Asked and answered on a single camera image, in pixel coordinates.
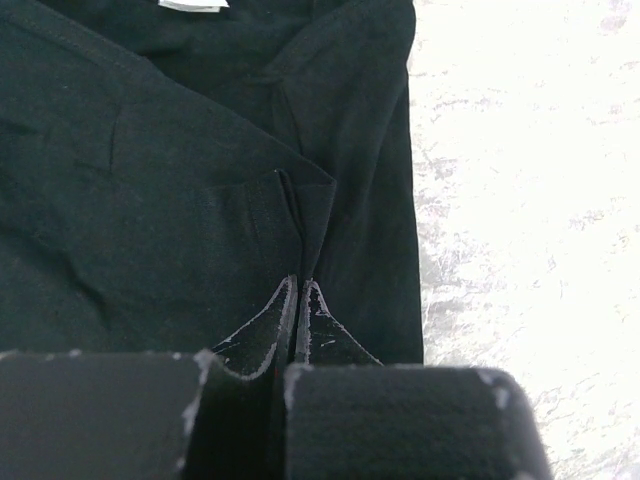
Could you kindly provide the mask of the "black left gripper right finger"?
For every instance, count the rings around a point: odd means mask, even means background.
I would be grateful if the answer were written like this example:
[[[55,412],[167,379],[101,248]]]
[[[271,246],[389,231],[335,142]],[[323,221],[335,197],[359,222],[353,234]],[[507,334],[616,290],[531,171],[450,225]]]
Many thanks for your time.
[[[288,479],[548,479],[529,400],[486,367],[384,365],[331,314],[300,303],[284,385]]]

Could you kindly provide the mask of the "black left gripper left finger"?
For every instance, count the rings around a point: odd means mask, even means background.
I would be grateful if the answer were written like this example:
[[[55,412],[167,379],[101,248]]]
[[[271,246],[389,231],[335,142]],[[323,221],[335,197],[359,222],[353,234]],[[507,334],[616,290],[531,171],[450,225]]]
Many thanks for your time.
[[[296,316],[286,278],[263,310],[196,353],[1,356],[5,479],[271,479]]]

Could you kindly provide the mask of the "black t shirt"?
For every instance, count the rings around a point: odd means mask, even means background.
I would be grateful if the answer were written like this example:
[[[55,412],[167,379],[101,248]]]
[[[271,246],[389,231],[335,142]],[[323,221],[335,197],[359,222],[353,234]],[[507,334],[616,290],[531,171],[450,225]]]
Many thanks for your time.
[[[197,351],[288,277],[423,359],[409,1],[1,5],[1,346]]]

